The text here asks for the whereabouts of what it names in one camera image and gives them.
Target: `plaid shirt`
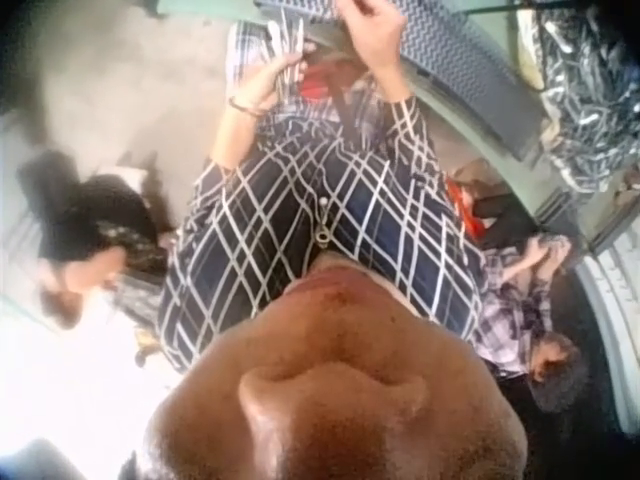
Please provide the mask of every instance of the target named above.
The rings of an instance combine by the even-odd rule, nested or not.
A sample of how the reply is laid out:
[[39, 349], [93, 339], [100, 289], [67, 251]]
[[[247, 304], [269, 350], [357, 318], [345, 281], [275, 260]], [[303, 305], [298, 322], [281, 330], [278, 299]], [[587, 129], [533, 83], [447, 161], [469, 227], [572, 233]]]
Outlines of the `plaid shirt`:
[[[259, 61], [264, 35], [247, 23], [231, 30], [229, 85]], [[328, 249], [389, 280], [420, 315], [470, 337], [482, 253], [449, 201], [417, 100], [384, 104], [367, 82], [347, 98], [356, 141], [343, 139], [330, 99], [289, 97], [261, 121], [240, 167], [223, 172], [212, 162], [196, 182], [158, 316], [178, 368], [304, 276], [324, 246], [319, 227]]]
[[471, 344], [496, 376], [527, 374], [532, 340], [551, 330], [549, 282], [534, 278], [525, 296], [515, 284], [502, 283], [504, 268], [520, 258], [514, 247], [487, 251], [485, 258], [487, 290]]

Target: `wrist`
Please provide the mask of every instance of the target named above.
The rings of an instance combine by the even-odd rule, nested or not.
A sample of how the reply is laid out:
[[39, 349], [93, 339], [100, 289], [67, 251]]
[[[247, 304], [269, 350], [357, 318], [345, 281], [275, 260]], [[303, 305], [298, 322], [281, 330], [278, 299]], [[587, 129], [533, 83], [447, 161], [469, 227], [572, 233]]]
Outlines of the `wrist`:
[[371, 72], [387, 102], [402, 102], [411, 97], [411, 89], [399, 63], [379, 69], [371, 69]]

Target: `fabric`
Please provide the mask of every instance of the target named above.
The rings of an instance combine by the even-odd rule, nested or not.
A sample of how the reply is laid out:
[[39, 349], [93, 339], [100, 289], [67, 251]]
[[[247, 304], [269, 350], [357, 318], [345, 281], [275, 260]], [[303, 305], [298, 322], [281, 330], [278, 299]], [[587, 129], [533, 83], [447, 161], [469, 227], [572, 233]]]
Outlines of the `fabric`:
[[86, 260], [110, 246], [122, 246], [128, 268], [150, 275], [166, 272], [166, 251], [157, 245], [142, 197], [115, 175], [96, 175], [80, 184], [69, 208], [41, 225], [41, 258]]
[[128, 271], [119, 275], [112, 295], [113, 306], [147, 332], [156, 331], [163, 278]]
[[476, 200], [473, 216], [495, 218], [479, 239], [483, 250], [516, 247], [522, 251], [526, 240], [538, 231], [538, 226], [513, 193]]
[[520, 258], [515, 247], [485, 252], [487, 290], [471, 344], [499, 378], [529, 372], [532, 342], [552, 329], [549, 282], [533, 278], [523, 295], [513, 281], [502, 282], [505, 267]]
[[483, 256], [449, 200], [417, 100], [385, 105], [380, 132], [362, 132], [365, 148], [344, 141], [333, 114], [311, 108], [301, 109], [310, 117], [277, 109], [238, 169], [211, 162], [196, 182], [158, 320], [179, 368], [304, 276], [322, 251], [318, 232], [329, 250], [392, 282], [421, 316], [470, 337]]
[[458, 185], [456, 185], [454, 181], [447, 180], [447, 191], [449, 192], [451, 201], [458, 209], [458, 212], [460, 212], [460, 216], [464, 221], [467, 232], [469, 232], [469, 235], [471, 235], [474, 240], [478, 241], [484, 236], [486, 232], [484, 224], [482, 223], [482, 221], [474, 217], [471, 209], [467, 205], [465, 205], [464, 199], [462, 197], [462, 189]]

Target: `wristband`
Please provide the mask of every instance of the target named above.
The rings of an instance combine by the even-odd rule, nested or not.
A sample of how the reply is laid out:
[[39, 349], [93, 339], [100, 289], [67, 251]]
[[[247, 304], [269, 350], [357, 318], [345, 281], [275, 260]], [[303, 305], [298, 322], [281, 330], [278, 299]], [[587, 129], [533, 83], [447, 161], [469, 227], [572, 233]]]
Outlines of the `wristband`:
[[244, 106], [244, 105], [240, 105], [238, 102], [236, 102], [236, 97], [230, 97], [229, 98], [229, 105], [232, 108], [235, 108], [236, 110], [242, 112], [242, 113], [247, 113], [249, 115], [251, 115], [252, 117], [255, 118], [260, 118], [263, 117], [264, 115], [266, 115], [268, 112], [267, 110], [264, 110], [262, 108], [258, 108], [256, 106]]

